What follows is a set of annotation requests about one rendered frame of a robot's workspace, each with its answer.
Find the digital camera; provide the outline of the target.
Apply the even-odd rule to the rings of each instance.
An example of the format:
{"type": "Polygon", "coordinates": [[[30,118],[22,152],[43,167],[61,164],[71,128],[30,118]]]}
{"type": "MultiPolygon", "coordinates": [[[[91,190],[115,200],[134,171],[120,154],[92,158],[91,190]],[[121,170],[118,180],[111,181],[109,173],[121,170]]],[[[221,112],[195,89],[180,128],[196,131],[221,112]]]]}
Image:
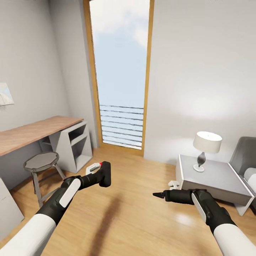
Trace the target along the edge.
{"type": "Polygon", "coordinates": [[[97,182],[97,184],[99,183],[101,187],[111,186],[111,163],[107,161],[103,161],[98,171],[100,171],[101,174],[105,174],[105,176],[101,181],[97,182]]]}

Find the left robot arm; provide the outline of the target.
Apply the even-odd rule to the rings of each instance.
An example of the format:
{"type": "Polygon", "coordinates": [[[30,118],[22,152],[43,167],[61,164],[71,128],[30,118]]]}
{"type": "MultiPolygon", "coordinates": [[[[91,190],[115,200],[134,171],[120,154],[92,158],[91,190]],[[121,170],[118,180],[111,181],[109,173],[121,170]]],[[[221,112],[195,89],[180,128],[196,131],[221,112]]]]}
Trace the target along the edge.
{"type": "Polygon", "coordinates": [[[29,222],[3,247],[0,256],[41,256],[59,221],[77,191],[95,185],[105,174],[100,171],[101,163],[86,168],[86,176],[65,178],[60,188],[48,199],[29,222]]]}

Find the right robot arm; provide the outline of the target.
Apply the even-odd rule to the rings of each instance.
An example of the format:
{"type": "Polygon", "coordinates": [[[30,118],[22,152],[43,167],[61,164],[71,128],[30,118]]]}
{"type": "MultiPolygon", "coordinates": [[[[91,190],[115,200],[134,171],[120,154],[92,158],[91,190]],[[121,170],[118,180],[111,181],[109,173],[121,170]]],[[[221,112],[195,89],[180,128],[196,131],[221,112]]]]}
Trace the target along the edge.
{"type": "Polygon", "coordinates": [[[232,221],[207,189],[178,190],[178,181],[168,183],[170,190],[153,193],[166,202],[195,205],[217,241],[223,256],[256,256],[256,246],[232,221]]]}

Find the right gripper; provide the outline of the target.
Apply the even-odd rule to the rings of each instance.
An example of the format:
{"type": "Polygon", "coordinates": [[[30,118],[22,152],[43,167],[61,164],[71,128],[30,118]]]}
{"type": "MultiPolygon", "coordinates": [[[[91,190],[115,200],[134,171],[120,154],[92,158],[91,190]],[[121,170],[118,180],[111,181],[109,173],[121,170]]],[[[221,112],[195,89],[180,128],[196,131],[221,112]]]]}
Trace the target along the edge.
{"type": "Polygon", "coordinates": [[[166,202],[175,202],[185,204],[182,200],[183,190],[164,190],[163,192],[153,193],[154,196],[164,198],[166,202]]]}

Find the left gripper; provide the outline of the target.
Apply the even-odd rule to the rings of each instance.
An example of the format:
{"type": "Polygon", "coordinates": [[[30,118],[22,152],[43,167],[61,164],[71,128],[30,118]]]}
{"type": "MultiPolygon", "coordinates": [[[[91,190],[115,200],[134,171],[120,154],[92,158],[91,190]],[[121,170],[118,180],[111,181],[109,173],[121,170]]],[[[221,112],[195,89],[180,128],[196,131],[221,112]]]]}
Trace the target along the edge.
{"type": "Polygon", "coordinates": [[[88,187],[90,187],[90,186],[95,185],[97,182],[101,181],[103,179],[103,177],[105,176],[105,174],[101,174],[100,171],[97,171],[96,173],[89,174],[89,175],[86,175],[86,176],[89,179],[88,187]]]}

